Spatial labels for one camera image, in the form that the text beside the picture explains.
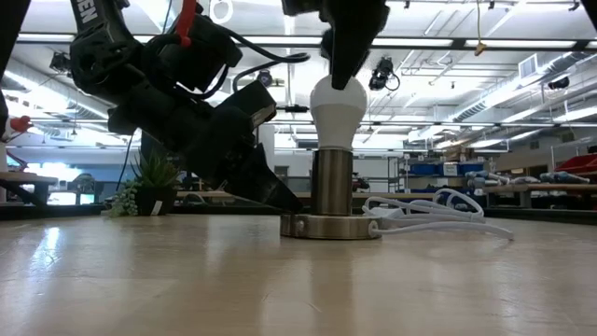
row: light bulb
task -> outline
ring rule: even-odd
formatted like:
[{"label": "light bulb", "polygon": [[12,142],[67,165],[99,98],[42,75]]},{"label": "light bulb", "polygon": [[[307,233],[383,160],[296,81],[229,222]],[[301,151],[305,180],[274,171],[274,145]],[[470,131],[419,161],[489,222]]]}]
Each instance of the light bulb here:
[{"label": "light bulb", "polygon": [[319,149],[353,149],[356,129],[367,110],[367,92],[355,78],[342,91],[332,88],[332,76],[321,79],[311,92],[311,114]]}]

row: lamp base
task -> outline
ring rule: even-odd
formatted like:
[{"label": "lamp base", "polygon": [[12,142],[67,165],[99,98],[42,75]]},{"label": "lamp base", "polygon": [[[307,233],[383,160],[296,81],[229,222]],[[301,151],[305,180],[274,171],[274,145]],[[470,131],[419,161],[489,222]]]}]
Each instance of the lamp base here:
[{"label": "lamp base", "polygon": [[280,235],[306,239],[365,240],[377,239],[371,234],[378,229],[379,217],[333,217],[315,215],[283,215]]}]

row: potted plant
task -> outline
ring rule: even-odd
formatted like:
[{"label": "potted plant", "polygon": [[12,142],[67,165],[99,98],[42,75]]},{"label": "potted plant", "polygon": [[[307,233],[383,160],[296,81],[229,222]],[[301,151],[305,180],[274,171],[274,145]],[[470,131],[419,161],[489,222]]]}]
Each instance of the potted plant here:
[{"label": "potted plant", "polygon": [[135,174],[119,191],[112,205],[113,216],[166,215],[172,210],[176,200],[177,177],[180,171],[168,160],[151,153],[147,160],[143,156],[135,158],[132,165]]}]

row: table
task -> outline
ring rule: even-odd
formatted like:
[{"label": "table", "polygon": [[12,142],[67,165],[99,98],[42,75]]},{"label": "table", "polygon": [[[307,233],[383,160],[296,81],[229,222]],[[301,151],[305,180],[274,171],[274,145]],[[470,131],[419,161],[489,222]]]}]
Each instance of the table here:
[{"label": "table", "polygon": [[[58,183],[58,178],[39,176],[31,173],[0,173],[0,187],[14,192],[24,203],[32,203],[37,206],[44,206],[48,203],[49,186]],[[35,186],[31,193],[22,185],[32,184]]]},{"label": "table", "polygon": [[[234,199],[233,196],[224,191],[178,191],[178,197],[185,197],[189,194],[197,195],[203,199],[225,200]],[[295,192],[295,195],[300,199],[304,205],[311,204],[310,192]],[[365,203],[369,197],[383,197],[391,200],[433,200],[433,193],[386,193],[386,192],[354,192],[353,193],[353,207],[360,207]]]},{"label": "table", "polygon": [[376,241],[281,238],[278,217],[0,225],[3,335],[597,335],[597,230],[495,220]]},{"label": "table", "polygon": [[483,191],[487,194],[487,206],[493,204],[492,194],[500,192],[517,192],[521,196],[521,207],[531,208],[531,192],[533,191],[567,191],[584,195],[597,194],[597,185],[574,185],[574,184],[517,184],[497,187],[485,187]]}]

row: robotic arm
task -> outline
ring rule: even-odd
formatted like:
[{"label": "robotic arm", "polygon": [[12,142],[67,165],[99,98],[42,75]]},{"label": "robotic arm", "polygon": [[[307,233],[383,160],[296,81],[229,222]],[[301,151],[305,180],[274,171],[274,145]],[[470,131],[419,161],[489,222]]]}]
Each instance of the robotic arm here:
[{"label": "robotic arm", "polygon": [[369,55],[369,47],[383,30],[390,13],[385,0],[283,0],[285,15],[319,11],[319,19],[329,22],[324,33],[322,56],[330,61],[332,87],[344,90]]},{"label": "robotic arm", "polygon": [[[255,145],[253,130],[275,116],[275,102],[263,85],[253,82],[216,108],[203,100],[219,90],[228,69],[243,56],[232,37],[273,63],[304,62],[308,56],[271,55],[202,16],[196,0],[184,1],[175,28],[142,45],[122,19],[127,0],[71,0],[78,30],[70,50],[73,80],[83,91],[118,106],[109,111],[110,131],[132,134],[139,127],[181,154],[187,167],[208,184],[299,211],[299,200],[270,171],[263,146]],[[358,72],[389,12],[385,0],[355,10],[359,3],[284,0],[287,15],[318,10],[320,19],[330,22],[322,55],[331,61],[337,90]],[[220,70],[220,79],[208,90]],[[204,93],[193,93],[195,89]]]}]

